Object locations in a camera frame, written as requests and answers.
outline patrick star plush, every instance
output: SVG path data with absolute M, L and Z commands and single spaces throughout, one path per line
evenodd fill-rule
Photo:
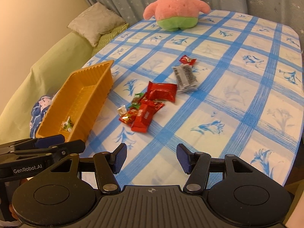
M 148 20 L 154 15 L 161 28 L 173 32 L 194 27 L 199 12 L 210 11 L 210 6 L 201 0 L 157 0 L 146 7 L 143 18 Z

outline green blanket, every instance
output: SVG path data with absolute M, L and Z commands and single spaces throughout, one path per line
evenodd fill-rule
M 43 95 L 54 95 L 70 73 L 91 58 L 92 51 L 85 38 L 71 32 L 31 67 L 25 81 L 0 115 L 0 144 L 29 138 L 33 105 Z

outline green shorts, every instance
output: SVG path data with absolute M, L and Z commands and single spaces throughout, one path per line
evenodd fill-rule
M 168 19 L 158 21 L 157 24 L 161 28 L 173 32 L 179 29 L 184 30 L 187 28 L 194 27 L 198 21 L 199 19 L 195 17 L 174 16 Z

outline green cloth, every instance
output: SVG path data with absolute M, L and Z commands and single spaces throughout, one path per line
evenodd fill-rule
M 0 144 L 29 138 L 31 111 L 43 95 L 54 95 L 90 58 L 93 47 L 71 32 L 49 49 L 32 67 L 0 115 Z
M 127 30 L 129 24 L 123 24 L 121 26 L 115 27 L 110 33 L 107 33 L 100 37 L 98 45 L 93 49 L 92 56 L 95 56 L 102 48 L 104 48 L 110 41 L 117 35 Z
M 194 27 L 199 21 L 196 17 L 182 17 L 182 16 L 174 16 L 168 19 L 163 19 L 161 21 L 157 21 L 157 24 L 170 32 L 182 29 L 185 30 L 187 28 Z

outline person's hand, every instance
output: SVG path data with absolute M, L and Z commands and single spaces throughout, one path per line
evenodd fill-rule
M 27 181 L 28 181 L 27 179 L 21 179 L 21 180 L 20 180 L 20 185 L 21 185 L 21 184 L 24 184 L 24 183 L 27 182 Z M 9 205 L 9 210 L 10 210 L 11 213 L 12 213 L 12 217 L 13 217 L 14 219 L 18 220 L 19 218 L 18 218 L 18 216 L 17 216 L 15 210 L 13 209 L 13 205 L 12 205 L 11 203 L 10 203 L 10 205 Z

